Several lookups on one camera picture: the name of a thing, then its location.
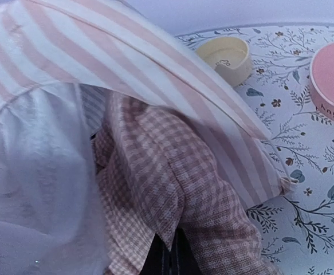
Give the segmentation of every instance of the table surface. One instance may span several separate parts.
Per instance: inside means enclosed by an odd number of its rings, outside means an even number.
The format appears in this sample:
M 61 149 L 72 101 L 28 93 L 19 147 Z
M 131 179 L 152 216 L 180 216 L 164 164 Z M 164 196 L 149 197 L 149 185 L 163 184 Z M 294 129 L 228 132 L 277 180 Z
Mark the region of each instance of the table surface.
M 254 70 L 236 91 L 273 132 L 281 157 L 301 182 L 291 197 L 247 211 L 264 238 L 262 254 L 284 274 L 334 275 L 334 122 L 316 112 L 308 91 L 311 57 L 334 41 L 334 27 L 226 28 L 178 39 L 195 50 L 219 36 L 249 43 Z

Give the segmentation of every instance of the round box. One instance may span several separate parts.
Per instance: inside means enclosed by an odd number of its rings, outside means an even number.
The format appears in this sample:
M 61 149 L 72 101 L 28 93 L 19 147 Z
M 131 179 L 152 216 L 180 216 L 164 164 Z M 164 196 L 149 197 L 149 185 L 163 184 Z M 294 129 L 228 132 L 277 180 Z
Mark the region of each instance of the round box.
M 210 40 L 196 54 L 233 87 L 243 83 L 252 72 L 249 46 L 237 37 Z
M 334 121 L 334 43 L 313 56 L 310 76 L 313 103 L 319 112 Z

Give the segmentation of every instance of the dark fabric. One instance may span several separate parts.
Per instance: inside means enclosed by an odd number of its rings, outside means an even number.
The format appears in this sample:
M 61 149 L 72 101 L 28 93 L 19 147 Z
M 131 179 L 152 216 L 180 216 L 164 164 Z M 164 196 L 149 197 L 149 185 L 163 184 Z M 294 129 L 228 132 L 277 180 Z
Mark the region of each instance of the dark fabric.
M 171 251 L 155 235 L 140 275 L 202 275 L 186 235 L 177 229 Z

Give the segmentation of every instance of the pink striped fabric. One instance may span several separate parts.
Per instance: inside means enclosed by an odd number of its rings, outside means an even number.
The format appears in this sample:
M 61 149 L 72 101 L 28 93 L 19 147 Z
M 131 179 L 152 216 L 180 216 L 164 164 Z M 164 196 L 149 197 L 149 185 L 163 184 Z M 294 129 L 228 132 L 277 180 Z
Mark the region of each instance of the pink striped fabric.
M 16 0 L 0 6 L 0 109 L 34 87 L 58 82 L 103 87 L 183 114 L 245 207 L 282 191 L 257 142 L 270 133 L 254 112 L 193 52 L 122 3 Z

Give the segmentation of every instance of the checkered fabric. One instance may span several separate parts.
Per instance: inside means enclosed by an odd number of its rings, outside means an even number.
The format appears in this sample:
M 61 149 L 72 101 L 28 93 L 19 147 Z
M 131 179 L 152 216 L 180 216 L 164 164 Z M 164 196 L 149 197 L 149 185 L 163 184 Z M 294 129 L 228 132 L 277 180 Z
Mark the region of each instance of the checkered fabric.
M 182 228 L 203 274 L 280 274 L 207 145 L 169 111 L 112 93 L 93 142 L 112 264 L 139 274 L 154 235 Z

